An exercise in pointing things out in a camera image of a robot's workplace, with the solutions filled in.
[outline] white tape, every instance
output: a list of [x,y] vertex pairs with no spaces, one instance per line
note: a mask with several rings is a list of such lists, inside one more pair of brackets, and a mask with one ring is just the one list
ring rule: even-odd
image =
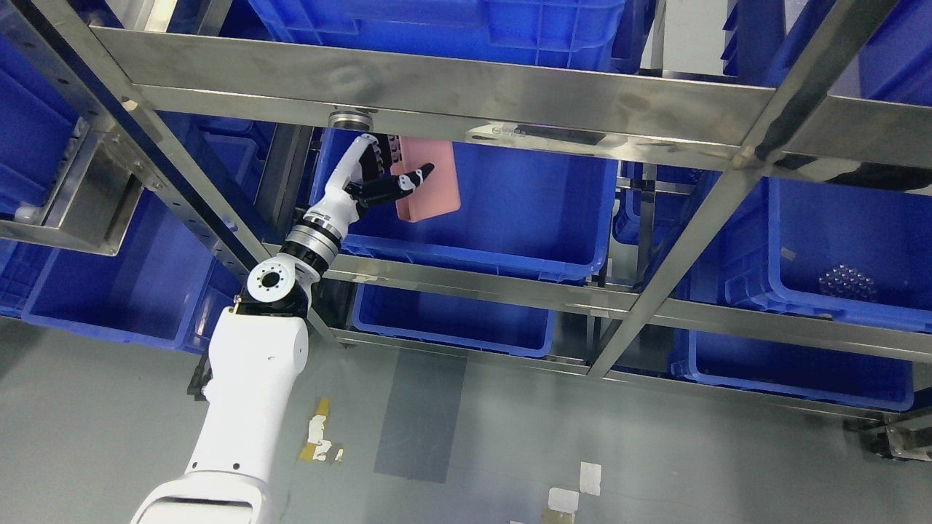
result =
[[327,460],[327,452],[330,451],[330,447],[333,445],[329,440],[322,440],[320,444],[314,449],[314,460],[324,462]]
[[602,492],[602,464],[580,462],[580,491],[590,495]]
[[323,415],[314,415],[308,423],[308,444],[320,445],[323,442],[323,428],[327,425],[327,418]]
[[547,507],[560,513],[574,514],[580,507],[580,494],[578,491],[550,488]]

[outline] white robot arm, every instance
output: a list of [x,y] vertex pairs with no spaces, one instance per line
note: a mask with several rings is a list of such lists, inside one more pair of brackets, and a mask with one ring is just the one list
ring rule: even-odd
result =
[[250,271],[246,293],[213,332],[210,402],[185,474],[152,491],[132,524],[264,524],[268,475],[281,419],[308,360],[310,287],[330,267],[350,224],[379,203],[411,194],[433,169],[382,177],[383,150],[364,134],[349,146],[324,197],[275,256]]

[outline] metal shelf frame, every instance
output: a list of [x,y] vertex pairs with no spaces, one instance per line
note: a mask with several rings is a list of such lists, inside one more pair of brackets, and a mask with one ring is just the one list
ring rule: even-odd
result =
[[[341,127],[362,119],[376,132],[723,172],[655,276],[638,291],[604,278],[572,286],[350,255],[339,255],[326,275],[330,282],[387,285],[610,320],[604,335],[601,329],[594,333],[601,335],[596,344],[580,340],[581,347],[589,348],[579,352],[583,358],[555,354],[536,360],[359,333],[328,325],[323,318],[335,315],[317,301],[309,320],[331,343],[463,354],[477,361],[877,424],[892,415],[653,377],[615,365],[647,324],[932,363],[928,334],[670,298],[763,176],[839,182],[857,172],[888,189],[932,195],[932,108],[827,94],[896,0],[838,0],[776,89],[666,73],[611,75],[206,35],[217,34],[228,2],[203,9],[200,35],[121,29],[99,0],[0,0],[0,7],[6,3],[14,8],[21,30],[43,41],[37,46],[18,40],[23,51],[40,47],[54,53],[57,63],[79,80],[74,83],[79,98],[93,101],[109,132],[132,143],[140,166],[134,174],[241,277],[276,249],[293,203],[281,194],[294,194],[311,126]],[[27,56],[41,60],[31,52]],[[660,62],[653,65],[662,70]],[[157,111],[280,123],[272,150],[284,153],[270,161],[276,166],[272,174],[267,168],[261,209],[231,199],[218,187],[216,177],[194,162]],[[884,178],[888,172],[894,175]],[[912,181],[929,184],[906,185],[906,177],[896,176],[904,172]],[[632,184],[621,180],[619,188]],[[646,185],[635,188],[690,191],[641,184]],[[650,217],[644,222],[649,236]],[[641,271],[650,245],[642,243]]]

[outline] epoxy floor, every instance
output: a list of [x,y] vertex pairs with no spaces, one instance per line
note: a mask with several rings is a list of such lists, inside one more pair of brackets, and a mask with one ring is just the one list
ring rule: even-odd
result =
[[[0,319],[0,522],[126,522],[178,476],[206,405],[197,359]],[[297,460],[321,397],[342,464]],[[927,522],[932,464],[861,452],[838,422],[380,347],[312,349],[273,472],[287,523]]]

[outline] blue plastic bin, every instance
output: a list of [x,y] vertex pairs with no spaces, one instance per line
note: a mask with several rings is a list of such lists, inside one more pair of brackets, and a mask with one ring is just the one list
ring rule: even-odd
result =
[[[721,298],[754,310],[932,332],[932,202],[859,187],[764,179],[722,231]],[[824,296],[845,264],[877,303]]]
[[742,84],[765,85],[786,33],[783,0],[738,0],[723,29],[731,32],[721,55],[724,74]]
[[[625,162],[622,176],[640,180],[644,165]],[[694,185],[706,173],[703,170],[657,166],[657,180],[672,184]],[[670,231],[681,220],[683,207],[689,199],[686,195],[656,193],[653,208],[653,245],[660,245]],[[637,245],[640,236],[640,191],[626,190],[615,215],[612,235],[616,241]]]
[[22,320],[85,337],[168,350],[206,347],[239,282],[151,193],[117,256],[56,249]]
[[249,202],[255,200],[263,163],[259,144],[249,133],[226,136],[207,132],[199,125],[200,117],[184,113],[159,112],[159,116],[221,193],[230,198],[241,193]]
[[[677,288],[677,297],[714,302],[718,240]],[[912,363],[713,333],[676,330],[670,373],[702,384],[779,393],[859,407],[912,406]]]
[[389,337],[543,357],[553,344],[555,313],[378,285],[360,285],[356,328]]
[[651,33],[656,0],[626,0],[622,21],[618,24],[615,42],[611,46],[611,70],[615,73],[636,73],[647,37]]
[[[310,203],[360,133],[323,136]],[[343,250],[426,266],[551,282],[579,281],[604,263],[614,160],[454,144],[461,207],[415,224],[392,205],[349,227]]]
[[606,71],[624,0],[250,0],[282,42]]
[[252,138],[204,133],[204,139],[220,157],[226,170],[246,196],[255,200],[262,181],[262,162],[259,146]]
[[859,65],[865,98],[932,105],[932,0],[900,0]]
[[[737,76],[744,84],[779,85],[828,15],[834,0],[809,0],[786,37],[783,5],[784,0],[738,2],[725,25],[726,30],[734,30],[722,54],[726,75]],[[737,18],[739,15],[744,15],[744,23]],[[932,0],[897,3],[858,55],[862,97],[932,105],[930,24]]]
[[275,124],[272,122],[205,116],[198,116],[196,121],[202,131],[212,135],[248,138],[255,143],[256,155],[260,160],[268,157],[268,148],[275,134]]
[[76,122],[61,95],[0,35],[0,214],[46,203]]
[[0,240],[0,316],[19,318],[51,248]]

